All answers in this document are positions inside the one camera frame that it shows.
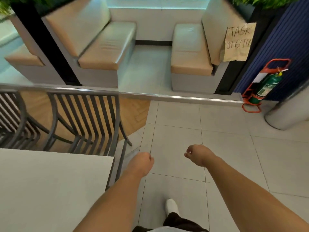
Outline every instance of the extinguisher label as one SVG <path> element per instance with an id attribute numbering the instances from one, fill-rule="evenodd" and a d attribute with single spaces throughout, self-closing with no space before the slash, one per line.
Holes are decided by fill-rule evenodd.
<path id="1" fill-rule="evenodd" d="M 257 95 L 260 97 L 265 97 L 274 87 L 275 85 L 266 84 L 260 89 L 260 91 L 257 92 Z"/>

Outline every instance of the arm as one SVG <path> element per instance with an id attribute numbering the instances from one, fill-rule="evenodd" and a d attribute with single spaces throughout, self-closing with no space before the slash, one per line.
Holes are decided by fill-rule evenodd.
<path id="1" fill-rule="evenodd" d="M 307 222 L 207 147 L 191 145 L 184 155 L 208 169 L 241 232 L 309 231 Z"/>
<path id="2" fill-rule="evenodd" d="M 134 156 L 118 181 L 94 203 L 74 232 L 131 231 L 138 186 L 154 162 L 147 152 Z"/>

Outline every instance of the forearm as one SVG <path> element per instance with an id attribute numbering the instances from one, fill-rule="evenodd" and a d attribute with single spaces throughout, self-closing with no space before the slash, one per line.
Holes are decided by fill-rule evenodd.
<path id="1" fill-rule="evenodd" d="M 95 202 L 74 232 L 131 231 L 141 177 L 125 171 Z"/>
<path id="2" fill-rule="evenodd" d="M 309 231 L 309 224 L 221 158 L 205 161 L 241 232 Z"/>

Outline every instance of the baseboard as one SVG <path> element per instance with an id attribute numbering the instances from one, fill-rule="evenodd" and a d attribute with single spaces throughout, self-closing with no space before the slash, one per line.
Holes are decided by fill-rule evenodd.
<path id="1" fill-rule="evenodd" d="M 158 40 L 136 40 L 136 45 L 162 45 L 172 46 L 172 41 L 158 41 Z"/>

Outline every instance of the handwritten sign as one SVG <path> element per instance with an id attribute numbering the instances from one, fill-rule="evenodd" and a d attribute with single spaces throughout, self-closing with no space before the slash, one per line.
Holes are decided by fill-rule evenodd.
<path id="1" fill-rule="evenodd" d="M 221 61 L 246 61 L 257 23 L 228 27 L 224 46 L 220 53 Z"/>

